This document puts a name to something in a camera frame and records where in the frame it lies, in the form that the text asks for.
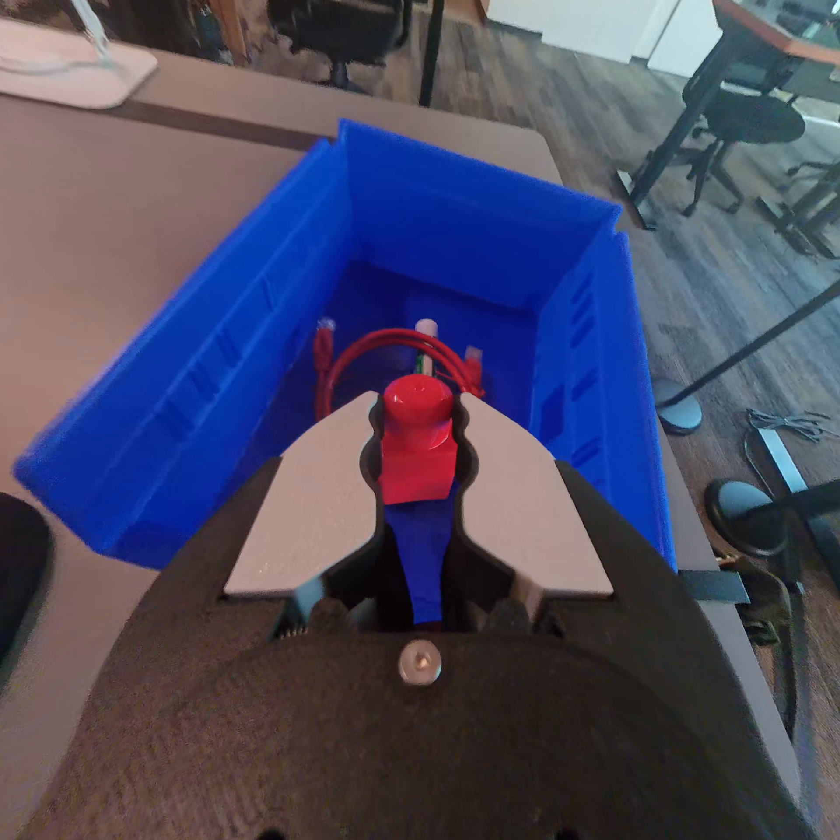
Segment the green white marker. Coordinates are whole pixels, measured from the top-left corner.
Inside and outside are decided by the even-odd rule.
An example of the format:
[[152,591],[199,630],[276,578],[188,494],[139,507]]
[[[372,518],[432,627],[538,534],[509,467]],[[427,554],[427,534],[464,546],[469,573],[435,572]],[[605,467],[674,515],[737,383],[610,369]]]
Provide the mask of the green white marker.
[[[422,318],[415,324],[415,331],[422,335],[436,339],[438,337],[438,325],[435,320]],[[424,351],[416,351],[413,372],[418,375],[435,376],[435,361]]]

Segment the black round seat chair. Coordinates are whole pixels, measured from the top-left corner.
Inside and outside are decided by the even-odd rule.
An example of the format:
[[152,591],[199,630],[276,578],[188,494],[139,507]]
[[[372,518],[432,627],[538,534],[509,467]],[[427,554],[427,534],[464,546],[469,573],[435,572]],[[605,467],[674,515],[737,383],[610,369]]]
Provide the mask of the black round seat chair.
[[692,134],[707,133],[711,142],[702,149],[681,148],[675,156],[676,165],[689,166],[686,179],[695,184],[692,202],[682,211],[685,217],[697,210],[710,177],[734,198],[727,212],[736,214],[740,210],[745,196],[726,168],[726,160],[736,145],[789,144],[802,138],[806,129],[803,115],[794,106],[770,94],[750,96],[719,90],[701,115],[706,126]]

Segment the red foam block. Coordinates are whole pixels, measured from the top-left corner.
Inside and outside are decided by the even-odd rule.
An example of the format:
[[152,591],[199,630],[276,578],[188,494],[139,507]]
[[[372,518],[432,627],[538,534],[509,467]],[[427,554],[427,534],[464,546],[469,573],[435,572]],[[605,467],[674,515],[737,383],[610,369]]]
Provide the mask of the red foam block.
[[430,375],[409,374],[384,393],[379,484],[387,506],[443,501],[455,480],[455,397]]

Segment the black light stand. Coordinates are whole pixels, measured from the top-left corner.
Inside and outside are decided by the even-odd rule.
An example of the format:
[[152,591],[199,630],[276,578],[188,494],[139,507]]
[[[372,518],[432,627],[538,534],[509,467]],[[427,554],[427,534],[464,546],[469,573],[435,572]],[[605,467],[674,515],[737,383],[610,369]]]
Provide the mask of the black light stand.
[[701,406],[695,396],[706,385],[755,355],[771,342],[791,331],[811,315],[839,297],[839,280],[817,294],[806,304],[746,343],[729,357],[712,366],[689,384],[682,385],[668,378],[654,378],[652,388],[655,410],[667,434],[687,436],[697,431],[703,420]]
[[820,517],[839,509],[839,481],[829,481],[772,499],[738,480],[713,480],[704,502],[712,526],[737,551],[758,559],[783,552],[789,544],[787,518],[796,513]]

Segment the black leg office desk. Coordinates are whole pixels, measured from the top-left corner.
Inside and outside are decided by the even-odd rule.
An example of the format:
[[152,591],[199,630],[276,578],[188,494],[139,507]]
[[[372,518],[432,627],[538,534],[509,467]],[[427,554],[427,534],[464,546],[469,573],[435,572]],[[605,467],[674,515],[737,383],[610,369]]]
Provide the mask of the black leg office desk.
[[683,112],[663,142],[647,153],[636,171],[616,177],[639,227],[656,230],[648,195],[681,148],[705,148],[711,136],[701,113],[719,90],[750,96],[786,89],[805,62],[838,70],[838,2],[819,9],[815,2],[713,1],[721,36],[681,93]]

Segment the white stand base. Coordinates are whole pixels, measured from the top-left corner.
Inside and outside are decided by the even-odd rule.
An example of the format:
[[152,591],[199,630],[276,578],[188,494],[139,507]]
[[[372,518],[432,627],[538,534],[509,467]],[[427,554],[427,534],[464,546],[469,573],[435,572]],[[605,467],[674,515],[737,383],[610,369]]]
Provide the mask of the white stand base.
[[93,2],[72,1],[81,32],[1,23],[1,92],[76,109],[103,111],[124,104],[159,67],[149,50],[111,39]]

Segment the blue plastic bin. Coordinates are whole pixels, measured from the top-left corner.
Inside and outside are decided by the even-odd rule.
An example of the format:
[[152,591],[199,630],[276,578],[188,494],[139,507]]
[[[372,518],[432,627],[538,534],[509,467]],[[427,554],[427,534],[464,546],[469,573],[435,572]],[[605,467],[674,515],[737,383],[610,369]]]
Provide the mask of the blue plastic bin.
[[[441,501],[387,507],[379,484],[385,389],[414,374],[420,350],[455,397],[453,420],[469,393],[550,451],[613,584],[608,602],[633,582],[652,589],[676,559],[620,213],[341,122],[33,440],[14,476],[92,550],[161,571],[258,467],[277,470],[311,426],[373,391],[361,467],[375,536],[323,598],[348,609],[376,599],[391,632],[455,627],[447,614],[467,602],[447,577],[456,467]],[[436,321],[436,339],[415,331],[420,319]],[[252,525],[222,595],[278,598],[309,623],[314,607],[224,594]]]

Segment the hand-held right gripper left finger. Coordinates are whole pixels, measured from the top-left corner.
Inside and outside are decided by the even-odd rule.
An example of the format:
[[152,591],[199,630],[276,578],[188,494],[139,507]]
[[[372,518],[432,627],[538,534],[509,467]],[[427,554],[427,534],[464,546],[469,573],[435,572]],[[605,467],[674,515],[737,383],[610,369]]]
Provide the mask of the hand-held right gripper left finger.
[[316,422],[280,457],[266,497],[224,585],[232,598],[279,597],[309,612],[329,592],[344,561],[368,548],[376,495],[361,459],[375,441],[364,392]]

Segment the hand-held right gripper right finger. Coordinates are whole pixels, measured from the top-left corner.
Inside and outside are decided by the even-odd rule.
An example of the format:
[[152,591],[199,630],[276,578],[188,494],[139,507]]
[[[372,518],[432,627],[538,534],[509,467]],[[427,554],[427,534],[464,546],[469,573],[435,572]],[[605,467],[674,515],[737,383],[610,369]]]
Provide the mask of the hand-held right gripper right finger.
[[466,393],[454,412],[458,443],[447,577],[489,614],[503,600],[539,617],[547,602],[614,596],[550,451],[496,408]]

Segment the black dimpled pad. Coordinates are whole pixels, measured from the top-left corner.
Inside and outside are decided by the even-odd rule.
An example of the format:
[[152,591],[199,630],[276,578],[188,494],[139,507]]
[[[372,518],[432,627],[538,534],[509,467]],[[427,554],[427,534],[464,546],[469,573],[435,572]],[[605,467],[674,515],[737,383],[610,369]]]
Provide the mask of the black dimpled pad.
[[26,501],[1,494],[1,687],[18,666],[49,582],[53,539]]

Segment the grey power strip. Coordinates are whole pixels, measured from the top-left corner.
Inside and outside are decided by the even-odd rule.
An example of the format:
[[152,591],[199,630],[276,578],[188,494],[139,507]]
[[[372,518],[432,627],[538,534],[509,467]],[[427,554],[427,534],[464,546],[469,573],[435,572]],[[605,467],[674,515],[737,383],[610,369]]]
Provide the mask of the grey power strip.
[[754,433],[757,437],[757,446],[761,456],[771,464],[773,473],[780,479],[781,485],[786,491],[782,500],[792,509],[805,514],[809,511],[809,507],[802,494],[809,490],[809,487],[806,485],[780,434],[770,428],[761,428]]

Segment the black swivel chair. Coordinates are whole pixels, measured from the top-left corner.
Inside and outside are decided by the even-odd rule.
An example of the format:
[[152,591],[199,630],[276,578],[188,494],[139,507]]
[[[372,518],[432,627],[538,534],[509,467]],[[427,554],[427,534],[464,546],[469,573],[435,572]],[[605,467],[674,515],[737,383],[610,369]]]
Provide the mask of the black swivel chair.
[[349,65],[384,67],[404,47],[413,23],[411,1],[268,1],[267,17],[292,55],[309,51],[329,62],[322,87],[367,94],[353,83]]

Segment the black tripod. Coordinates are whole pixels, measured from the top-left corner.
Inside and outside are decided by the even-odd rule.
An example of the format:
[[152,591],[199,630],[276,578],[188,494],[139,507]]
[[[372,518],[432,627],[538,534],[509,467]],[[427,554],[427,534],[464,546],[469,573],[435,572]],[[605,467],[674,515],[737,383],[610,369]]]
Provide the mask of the black tripod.
[[826,230],[837,226],[839,220],[839,159],[795,164],[786,170],[776,191],[787,196],[802,178],[814,183],[792,203],[759,196],[755,206],[798,253],[838,260],[838,243],[826,236]]

